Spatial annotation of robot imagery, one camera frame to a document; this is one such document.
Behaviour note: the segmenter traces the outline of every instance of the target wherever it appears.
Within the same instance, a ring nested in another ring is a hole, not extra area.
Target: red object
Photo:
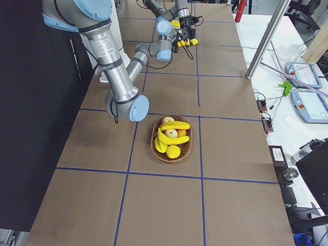
[[[235,18],[235,22],[240,22],[240,19],[241,19],[243,11],[245,9],[246,3],[247,3],[247,0],[241,0],[240,1],[239,7],[238,7],[238,10],[237,10],[237,14],[236,14],[236,18]]]

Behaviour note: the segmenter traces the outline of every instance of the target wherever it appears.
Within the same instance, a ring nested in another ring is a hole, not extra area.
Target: fruit basket
[[[151,150],[153,152],[153,154],[160,160],[166,162],[166,163],[173,163],[173,162],[177,162],[180,161],[182,159],[184,159],[189,151],[190,151],[190,147],[191,147],[191,127],[189,129],[187,129],[187,134],[186,136],[188,136],[190,138],[189,141],[185,142],[185,143],[181,143],[178,144],[177,146],[180,148],[181,153],[177,158],[171,159],[167,156],[167,154],[164,153],[160,153],[156,150],[155,148],[155,138],[158,136],[158,127],[161,125],[161,121],[164,117],[171,117],[173,118],[175,121],[182,121],[182,122],[186,122],[188,123],[188,121],[186,119],[184,119],[183,117],[179,116],[179,115],[165,115],[163,117],[161,117],[160,119],[158,119],[153,127],[153,131],[152,131],[152,136],[151,136],[151,141],[150,141],[150,147]]]

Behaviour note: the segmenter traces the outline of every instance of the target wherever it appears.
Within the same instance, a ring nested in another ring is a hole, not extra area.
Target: wicker basket
[[[190,140],[188,142],[185,142],[185,143],[182,143],[180,145],[177,145],[180,149],[181,149],[181,154],[178,158],[176,159],[170,159],[168,158],[168,156],[166,155],[166,153],[160,153],[156,150],[155,148],[155,143],[154,143],[154,140],[155,138],[157,137],[157,130],[158,130],[158,127],[160,126],[160,123],[162,121],[162,119],[164,117],[172,117],[174,120],[178,120],[178,121],[183,121],[183,122],[187,122],[186,119],[184,119],[183,117],[179,116],[179,115],[165,115],[163,117],[161,117],[160,119],[158,119],[154,125],[154,128],[153,128],[153,132],[152,132],[152,137],[151,137],[151,140],[150,140],[150,147],[152,149],[152,152],[153,154],[160,160],[166,162],[166,163],[173,163],[173,162],[177,162],[177,161],[180,161],[182,159],[184,159],[189,151],[190,151],[190,147],[191,147],[191,127],[187,130],[187,136],[190,137]]]

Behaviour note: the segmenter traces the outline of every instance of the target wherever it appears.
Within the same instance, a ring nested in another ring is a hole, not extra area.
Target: industrial robotic arm
[[[110,85],[105,105],[108,113],[116,119],[143,120],[149,109],[149,101],[133,86],[149,57],[169,61],[177,52],[178,42],[187,44],[195,36],[191,26],[198,22],[190,16],[187,0],[176,0],[175,6],[164,10],[156,0],[143,0],[144,5],[157,17],[156,43],[141,44],[125,67],[111,32],[111,15],[115,10],[112,0],[43,0],[43,17],[47,26],[79,32],[87,37]],[[170,21],[179,17],[180,29],[174,29]],[[118,26],[116,15],[113,24]]]

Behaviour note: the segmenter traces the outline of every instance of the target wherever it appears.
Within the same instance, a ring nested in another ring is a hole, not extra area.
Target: tablet
[[[288,62],[286,64],[287,74],[290,76],[294,76],[297,80],[302,81],[303,83],[316,88],[322,88],[322,84],[320,82],[319,76],[317,72],[314,70],[313,64],[310,63],[291,63]],[[294,87],[298,88],[306,88],[304,85],[296,82],[293,79],[290,79],[291,84]]]
[[[297,112],[306,123],[328,124],[328,104],[323,96],[311,90],[291,92]]]

